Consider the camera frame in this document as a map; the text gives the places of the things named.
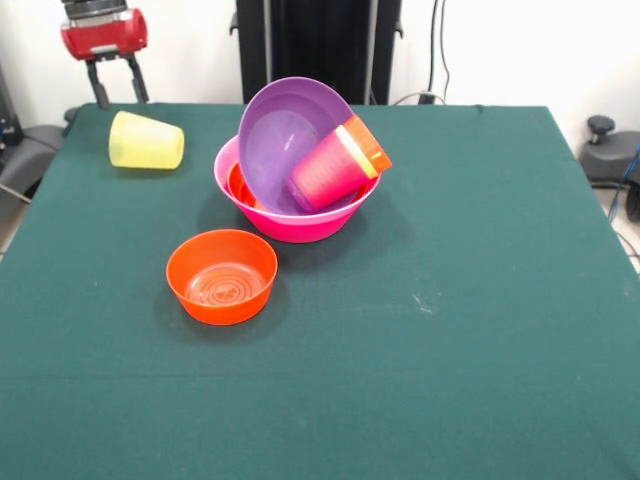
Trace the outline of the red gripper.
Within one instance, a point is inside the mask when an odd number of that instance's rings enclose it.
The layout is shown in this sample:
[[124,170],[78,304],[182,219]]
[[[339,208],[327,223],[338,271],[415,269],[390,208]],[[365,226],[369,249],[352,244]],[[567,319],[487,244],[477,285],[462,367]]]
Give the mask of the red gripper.
[[125,60],[133,75],[132,85],[137,102],[149,102],[142,71],[133,54],[145,48],[148,43],[147,24],[140,9],[69,20],[61,26],[61,37],[72,57],[86,60],[88,78],[100,109],[109,109],[110,101],[99,80],[97,61],[94,59],[107,54],[126,55]]

